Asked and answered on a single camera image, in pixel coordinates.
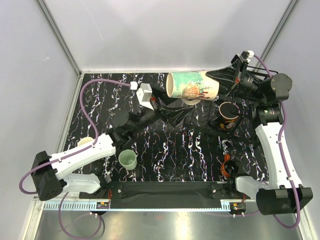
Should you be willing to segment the beige printed mug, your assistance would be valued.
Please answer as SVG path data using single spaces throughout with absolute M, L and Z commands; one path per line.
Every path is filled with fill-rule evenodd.
M 166 94 L 193 106 L 214 100 L 219 93 L 218 81 L 208 77 L 205 71 L 170 72 L 166 78 Z

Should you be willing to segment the black skull mug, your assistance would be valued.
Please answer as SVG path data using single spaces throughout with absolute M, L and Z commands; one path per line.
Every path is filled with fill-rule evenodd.
M 225 101 L 219 105 L 208 125 L 216 130 L 231 130 L 236 125 L 239 113 L 240 108 L 236 104 Z

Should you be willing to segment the orange black mug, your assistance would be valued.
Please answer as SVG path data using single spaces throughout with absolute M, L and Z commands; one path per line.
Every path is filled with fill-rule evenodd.
M 220 173 L 226 179 L 239 172 L 239 166 L 235 161 L 231 160 L 231 156 L 227 153 L 224 155 L 224 162 L 220 166 Z

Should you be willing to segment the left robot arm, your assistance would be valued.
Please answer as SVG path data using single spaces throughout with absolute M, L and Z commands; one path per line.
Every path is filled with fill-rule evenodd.
M 65 192 L 88 193 L 97 199 L 105 197 L 108 187 L 101 176 L 74 171 L 96 160 L 119 156 L 131 148 L 139 133 L 158 120 L 176 127 L 193 110 L 191 106 L 168 107 L 166 104 L 172 101 L 162 90 L 153 87 L 148 92 L 142 88 L 137 90 L 139 101 L 147 95 L 149 102 L 137 113 L 118 109 L 110 120 L 111 128 L 97 139 L 51 155 L 46 151 L 37 153 L 31 177 L 39 200 L 48 201 Z

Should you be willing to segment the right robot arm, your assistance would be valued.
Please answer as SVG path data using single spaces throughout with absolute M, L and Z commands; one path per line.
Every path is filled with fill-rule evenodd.
M 255 200 L 263 215 L 298 215 L 313 192 L 295 171 L 284 133 L 283 101 L 289 98 L 293 81 L 284 73 L 260 74 L 247 67 L 247 60 L 234 59 L 228 67 L 205 73 L 219 83 L 220 95 L 251 101 L 244 116 L 251 120 L 268 168 L 268 183 L 236 173 L 228 180 L 226 192 L 233 199 L 245 194 Z

